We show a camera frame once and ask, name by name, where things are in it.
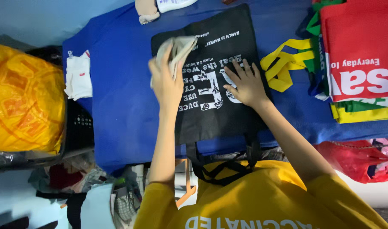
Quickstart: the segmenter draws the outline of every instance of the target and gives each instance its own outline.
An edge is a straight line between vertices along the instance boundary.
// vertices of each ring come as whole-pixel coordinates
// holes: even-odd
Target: white bottle
[[[157,1],[157,7],[160,13],[164,13],[170,10],[187,7],[198,0],[156,0],[156,1]]]

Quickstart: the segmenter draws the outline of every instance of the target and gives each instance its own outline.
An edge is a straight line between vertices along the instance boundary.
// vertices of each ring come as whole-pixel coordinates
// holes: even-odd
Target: yellow t-shirt
[[[208,171],[217,164],[207,165]],[[224,169],[216,178],[234,173]],[[388,224],[336,175],[304,185],[290,163],[259,161],[252,173],[225,187],[198,180],[197,203],[180,210],[174,190],[148,185],[134,228],[378,229]]]

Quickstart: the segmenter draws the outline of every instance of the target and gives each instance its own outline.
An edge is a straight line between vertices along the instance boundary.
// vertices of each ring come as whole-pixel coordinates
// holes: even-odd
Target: black bag handle
[[[219,164],[214,170],[212,171],[207,171],[204,168],[204,160],[203,156],[198,152],[197,149],[197,143],[187,143],[186,144],[186,155],[187,158],[191,160],[192,166],[193,166],[193,171],[194,174],[201,180],[214,184],[214,185],[222,185],[226,186],[233,181],[243,177],[244,175],[247,175],[251,172],[253,172],[253,168],[256,165],[258,159],[261,156],[261,149],[260,149],[260,144],[257,141],[256,135],[246,135],[246,152],[242,152],[238,154],[235,158],[225,161],[221,164]],[[239,164],[235,162],[235,160],[239,157],[242,156],[244,153],[246,153],[246,157],[248,159],[248,165],[244,166],[242,164]],[[233,171],[236,171],[237,174],[223,178],[223,179],[215,179],[215,177],[224,169],[228,168]]]

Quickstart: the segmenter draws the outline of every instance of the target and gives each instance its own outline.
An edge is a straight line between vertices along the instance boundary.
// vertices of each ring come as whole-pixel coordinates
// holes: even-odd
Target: yellow plastic bag
[[[0,45],[0,150],[58,154],[63,90],[64,75],[57,66]]]

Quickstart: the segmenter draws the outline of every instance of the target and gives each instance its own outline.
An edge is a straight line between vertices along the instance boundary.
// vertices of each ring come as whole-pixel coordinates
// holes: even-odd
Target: yellow tote bag
[[[338,123],[357,123],[388,119],[388,107],[358,112],[345,112],[345,108],[331,104],[331,111]]]
[[[65,119],[57,66],[0,45],[0,150],[57,154]]]
[[[262,69],[266,71],[265,76],[269,87],[280,92],[287,90],[287,88],[293,85],[289,70],[304,69],[306,68],[306,65],[303,61],[314,58],[312,50],[303,53],[289,54],[281,51],[284,46],[289,46],[295,49],[312,48],[310,39],[289,39],[280,45],[274,52],[262,58],[260,65],[262,66]],[[268,70],[269,66],[276,60],[276,58],[280,59]]]

